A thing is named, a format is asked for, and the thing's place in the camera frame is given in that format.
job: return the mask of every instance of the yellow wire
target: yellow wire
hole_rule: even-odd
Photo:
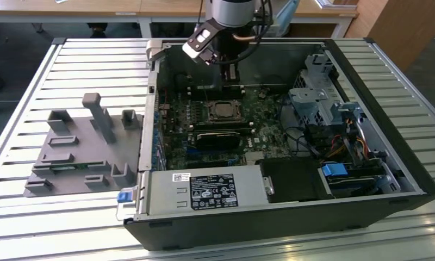
[[[362,145],[362,154],[364,154],[364,158],[366,158],[366,147],[365,147],[365,143],[361,139],[356,139],[356,141],[358,141]]]
[[[337,154],[342,149],[345,148],[345,145],[341,145],[328,156],[326,158],[332,157],[334,154]]]

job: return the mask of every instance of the blue tab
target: blue tab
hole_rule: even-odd
[[[117,203],[127,203],[127,202],[131,202],[131,191],[118,192]]]
[[[325,164],[325,166],[321,167],[321,172],[325,177],[348,175],[346,169],[341,163]]]

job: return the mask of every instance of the barcode sticker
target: barcode sticker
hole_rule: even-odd
[[[173,173],[171,181],[189,181],[189,173]]]

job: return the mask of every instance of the power supply label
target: power supply label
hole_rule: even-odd
[[[189,197],[193,210],[237,207],[233,174],[189,177]]]

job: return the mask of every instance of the metal rail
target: metal rail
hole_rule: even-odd
[[[435,109],[373,44],[357,39],[336,43],[435,179]],[[95,91],[110,115],[125,108],[143,113],[145,44],[142,39],[69,39],[51,45],[0,137],[0,260],[435,258],[435,201],[365,229],[147,252],[115,220],[115,192],[23,198],[51,109],[86,116],[81,97]],[[130,214],[133,208],[121,211]]]

